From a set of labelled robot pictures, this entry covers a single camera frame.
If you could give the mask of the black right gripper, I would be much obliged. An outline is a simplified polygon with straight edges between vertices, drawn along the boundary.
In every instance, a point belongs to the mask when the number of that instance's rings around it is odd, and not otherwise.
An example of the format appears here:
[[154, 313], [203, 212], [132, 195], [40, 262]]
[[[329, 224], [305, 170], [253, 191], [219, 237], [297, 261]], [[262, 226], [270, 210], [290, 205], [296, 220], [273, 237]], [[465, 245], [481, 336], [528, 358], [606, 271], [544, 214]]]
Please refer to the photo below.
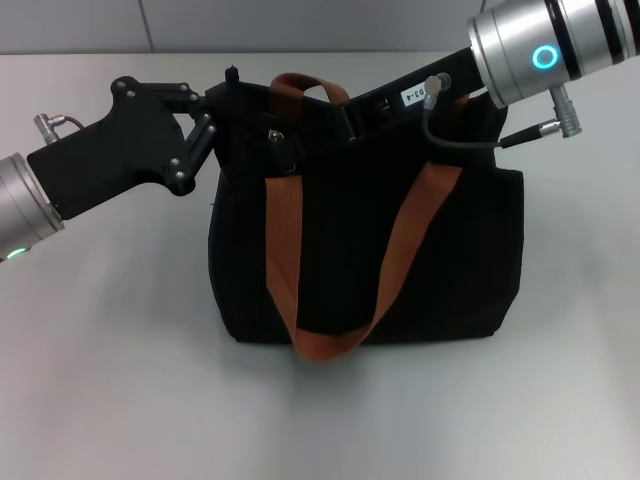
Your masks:
[[438, 95], [437, 106], [452, 103], [484, 87], [470, 47], [463, 48], [377, 89], [359, 95], [344, 111], [306, 116], [296, 121], [298, 161], [309, 161], [405, 124], [420, 125], [424, 82], [446, 74], [448, 88]]

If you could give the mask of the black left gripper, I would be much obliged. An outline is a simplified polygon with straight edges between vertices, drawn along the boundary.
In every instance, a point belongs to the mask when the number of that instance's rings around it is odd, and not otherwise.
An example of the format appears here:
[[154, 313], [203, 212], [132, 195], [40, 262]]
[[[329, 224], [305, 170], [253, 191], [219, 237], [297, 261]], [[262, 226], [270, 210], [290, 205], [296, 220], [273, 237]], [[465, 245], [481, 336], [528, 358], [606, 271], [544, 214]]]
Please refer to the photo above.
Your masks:
[[215, 109], [235, 90], [230, 82], [198, 93], [184, 82], [120, 77], [103, 119], [29, 154], [28, 165], [64, 220], [145, 183], [185, 196], [213, 150], [217, 126], [209, 112], [197, 113], [184, 136], [174, 115]]

